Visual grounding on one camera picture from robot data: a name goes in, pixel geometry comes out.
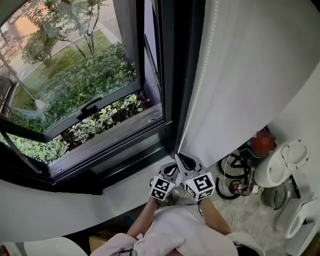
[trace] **window handle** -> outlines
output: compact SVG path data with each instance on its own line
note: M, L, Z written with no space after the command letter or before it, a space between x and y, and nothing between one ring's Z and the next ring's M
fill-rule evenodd
M94 114L97 111L96 102L100 101L102 97L94 98L85 104L79 111L76 112L75 117L79 120L87 118L88 116Z

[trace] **window frame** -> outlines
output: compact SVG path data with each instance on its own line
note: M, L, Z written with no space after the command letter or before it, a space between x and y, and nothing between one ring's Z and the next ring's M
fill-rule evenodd
M28 157L43 174L35 173L8 146L0 143L0 163L3 167L0 179L45 191L99 195L103 188L133 175L167 155L174 155L181 140L196 76L205 15L205 0L192 0L187 3L180 0L155 0L152 3L154 3L152 5L153 21L156 28L156 70L162 91L162 117L119 141L101 148L90 159L83 159L83 155L81 156L79 152L78 156L73 156L78 158L79 162L68 169L56 168L53 170L50 164L44 164ZM177 12L181 4L189 8L188 13L182 15L182 12L180 14ZM187 26L185 34L179 34L181 28L176 19L183 19L181 23ZM177 50L179 49L177 46L182 43L186 44L186 47ZM188 61L183 62L182 65L178 60L185 55L188 55ZM97 175L94 175L90 170L91 167L154 134L160 135L160 142L156 145Z
M17 5L9 4L12 8L8 11L10 16L6 15L6 19L0 19L0 24L2 25L7 22L7 20L28 0L19 0ZM67 129L71 128L73 125L81 122L83 119L91 116L97 111L105 108L106 106L128 96L134 94L139 90L142 90L145 83L145 66L144 66L144 1L143 0L123 0L117 2L117 8L121 9L126 15L117 16L118 19L122 19L120 22L125 27L121 31L121 35L125 34L125 37L130 39L125 43L130 51L133 51L133 62L135 64L136 81L117 89L108 95L101 97L95 97L92 100L84 103L82 106L78 107L74 112L70 113L68 116L64 117L60 121L53 124L49 130L44 133L37 132L18 124L10 122L4 118L0 117L0 127L2 131L26 138L29 140L48 143L54 139L59 134L62 134Z

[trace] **grass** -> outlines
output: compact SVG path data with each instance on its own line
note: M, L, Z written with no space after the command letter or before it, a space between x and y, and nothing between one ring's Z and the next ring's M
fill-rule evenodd
M95 31L93 35L95 53L106 50L111 44L101 31ZM76 41L76 44L80 47L85 55L90 55L90 50L83 38ZM50 78L54 77L60 72L66 71L68 68L72 67L78 62L81 62L82 60L83 56L80 54L80 52L74 46L68 45L52 56L52 64L50 65L50 67L46 67L44 64L41 64L31 74L29 74L23 80L23 82L25 86L31 90L31 93L36 95L39 90L43 89L46 84L48 84ZM25 92L21 88L17 88L14 101L23 101L23 99L21 98L21 96L23 95L21 94L25 94Z

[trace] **open window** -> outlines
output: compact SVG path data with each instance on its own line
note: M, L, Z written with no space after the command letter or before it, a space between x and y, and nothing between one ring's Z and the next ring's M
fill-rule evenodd
M174 153L205 6L193 0L181 12L182 3L0 2L0 132L38 170L0 136L0 178L95 190Z

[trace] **person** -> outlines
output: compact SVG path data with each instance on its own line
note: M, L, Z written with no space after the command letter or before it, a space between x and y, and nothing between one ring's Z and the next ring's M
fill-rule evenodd
M159 209L157 202L151 197L126 234L116 234L91 256L265 255L248 234L231 232L209 197L199 205Z

